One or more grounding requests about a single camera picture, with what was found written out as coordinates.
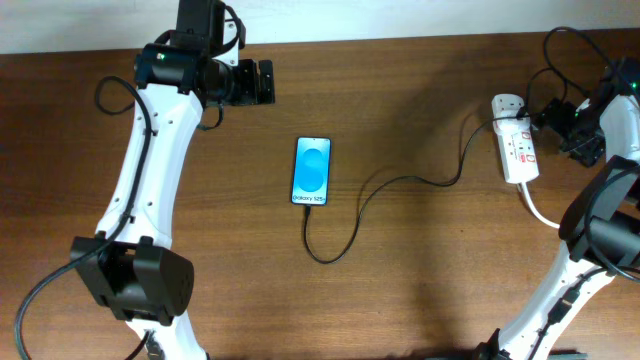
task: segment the white power strip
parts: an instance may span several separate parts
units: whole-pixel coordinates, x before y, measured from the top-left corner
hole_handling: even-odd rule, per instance
[[[493,117],[516,116],[524,101],[517,95],[496,95],[491,101]],[[493,122],[498,135],[504,178],[510,184],[531,181],[540,175],[531,139],[531,119],[505,119]]]

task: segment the wooden table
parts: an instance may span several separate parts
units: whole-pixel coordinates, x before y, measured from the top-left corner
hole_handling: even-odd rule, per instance
[[[640,30],[595,32],[612,57],[640,56]],[[289,202],[296,137],[333,140],[329,205],[314,211],[311,241],[339,252],[358,195],[418,174],[443,181],[458,147],[491,116],[498,93],[524,94],[544,66],[544,34],[434,37],[248,46],[272,59],[277,104],[228,108],[221,128],[191,142],[173,218],[173,250],[196,268],[189,313],[200,344],[220,358],[384,358],[471,349],[523,308],[559,239],[503,180],[497,143],[478,136],[460,182],[448,189],[397,184],[368,209],[356,244],[334,266],[301,243],[303,209]],[[591,88],[603,62],[572,36],[552,56]],[[132,115],[93,105],[105,75],[133,77],[137,51],[0,57],[0,358],[15,358],[11,325],[28,290],[91,236],[115,188]],[[551,75],[537,109],[561,93]],[[571,93],[574,101],[579,101]],[[115,87],[107,105],[130,101]],[[208,111],[204,121],[215,121]],[[599,166],[536,139],[539,210],[559,221]],[[594,359],[640,352],[640,287],[617,279],[556,344]],[[35,359],[118,359],[138,343],[97,306],[78,275],[33,303],[25,336]]]

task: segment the phone screen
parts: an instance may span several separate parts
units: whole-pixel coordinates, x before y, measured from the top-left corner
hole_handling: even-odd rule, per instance
[[[294,204],[325,205],[329,189],[331,140],[298,138],[291,201]]]

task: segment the white cable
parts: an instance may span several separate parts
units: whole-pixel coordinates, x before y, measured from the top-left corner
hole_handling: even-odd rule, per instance
[[[527,201],[527,205],[529,205],[529,210],[538,218],[538,220],[542,221],[548,226],[551,226],[554,229],[559,229],[560,225],[554,223],[553,221],[548,220],[544,216],[540,215],[536,207],[533,205],[533,201],[531,201],[531,195],[529,195],[529,188],[527,188],[527,183],[520,183],[520,188],[522,189],[522,194],[524,195],[524,199]]]

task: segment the robotic arm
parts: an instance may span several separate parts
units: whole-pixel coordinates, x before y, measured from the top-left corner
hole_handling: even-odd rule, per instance
[[[638,63],[624,59],[618,69],[635,89]],[[549,119],[548,125],[563,138],[562,148],[573,148],[574,159],[591,166],[606,144],[607,164],[565,213],[559,229],[564,241],[546,278],[518,317],[478,346],[473,355],[477,360],[547,359],[580,309],[613,281],[616,273],[606,262],[618,267],[640,265],[640,237],[636,235],[640,221],[617,211],[624,200],[637,205],[640,199],[635,186],[638,174],[628,171],[640,162],[637,98],[609,69],[592,97],[579,108],[556,102],[545,115],[550,116],[541,119]],[[621,175],[611,186],[605,185]],[[589,236],[585,217],[592,219]]]
[[[143,153],[146,124],[136,103],[133,131],[118,185],[94,238],[76,237],[77,259],[128,222],[99,256],[77,267],[96,302],[109,307],[139,336],[152,359],[207,359],[187,306],[194,283],[190,261],[171,249],[171,218],[191,137],[209,106],[275,102],[271,61],[239,60],[246,30],[219,0],[181,0],[176,30],[138,55],[135,82],[151,117],[153,136]],[[146,156],[133,208],[126,211],[138,159]]]

